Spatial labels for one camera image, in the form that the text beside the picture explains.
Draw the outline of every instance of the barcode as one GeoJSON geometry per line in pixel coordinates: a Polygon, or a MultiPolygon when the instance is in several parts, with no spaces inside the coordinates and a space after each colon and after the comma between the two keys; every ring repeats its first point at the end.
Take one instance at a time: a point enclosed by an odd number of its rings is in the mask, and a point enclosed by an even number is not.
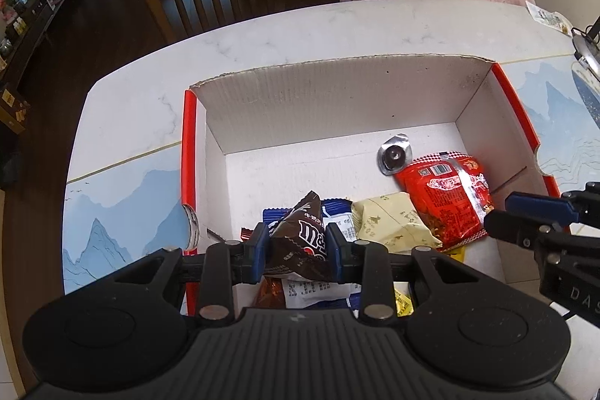
{"type": "Polygon", "coordinates": [[[433,165],[433,166],[430,166],[429,168],[431,168],[431,171],[433,171],[433,174],[436,177],[452,172],[452,168],[450,168],[450,166],[447,165],[446,163],[441,163],[440,165],[433,165]]]}

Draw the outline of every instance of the metal pin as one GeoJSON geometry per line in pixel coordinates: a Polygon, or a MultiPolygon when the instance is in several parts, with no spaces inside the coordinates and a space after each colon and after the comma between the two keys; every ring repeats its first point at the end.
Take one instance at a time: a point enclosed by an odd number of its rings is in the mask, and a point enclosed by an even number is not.
{"type": "Polygon", "coordinates": [[[365,307],[365,315],[371,319],[385,320],[394,315],[394,309],[383,303],[374,303],[365,307]]]}
{"type": "Polygon", "coordinates": [[[229,315],[229,309],[223,305],[205,305],[200,309],[199,314],[208,320],[221,320],[229,315]]]}
{"type": "Polygon", "coordinates": [[[560,263],[560,255],[558,253],[550,253],[546,256],[546,261],[550,264],[559,264],[560,263]]]}

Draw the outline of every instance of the white marble tabletop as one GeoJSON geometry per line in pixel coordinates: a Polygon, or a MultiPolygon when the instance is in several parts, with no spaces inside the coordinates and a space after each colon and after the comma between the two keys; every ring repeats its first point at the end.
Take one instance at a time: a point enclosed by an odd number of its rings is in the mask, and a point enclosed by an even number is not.
{"type": "Polygon", "coordinates": [[[463,54],[500,63],[565,55],[570,39],[527,9],[472,0],[368,0],[233,24],[168,46],[98,81],[68,179],[181,139],[184,90],[222,73],[383,54],[463,54]]]}

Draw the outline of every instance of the beige wrapped snack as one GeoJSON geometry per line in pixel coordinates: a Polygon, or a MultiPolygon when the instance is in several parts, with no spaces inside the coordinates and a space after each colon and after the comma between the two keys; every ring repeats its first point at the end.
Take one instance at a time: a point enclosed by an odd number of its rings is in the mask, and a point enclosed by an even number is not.
{"type": "Polygon", "coordinates": [[[382,243],[391,253],[422,245],[442,247],[442,242],[423,224],[406,192],[354,202],[352,220],[357,239],[382,243]]]}

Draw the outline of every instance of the ribbed black surface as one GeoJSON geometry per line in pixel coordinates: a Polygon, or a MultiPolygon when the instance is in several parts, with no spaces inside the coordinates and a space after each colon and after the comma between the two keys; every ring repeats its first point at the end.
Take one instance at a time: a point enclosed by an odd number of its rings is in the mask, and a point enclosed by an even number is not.
{"type": "Polygon", "coordinates": [[[43,384],[34,399],[397,398],[566,399],[553,384],[523,392],[478,392],[437,378],[419,365],[389,329],[367,327],[349,310],[248,309],[226,328],[203,331],[181,362],[132,389],[65,392],[43,384]]]}

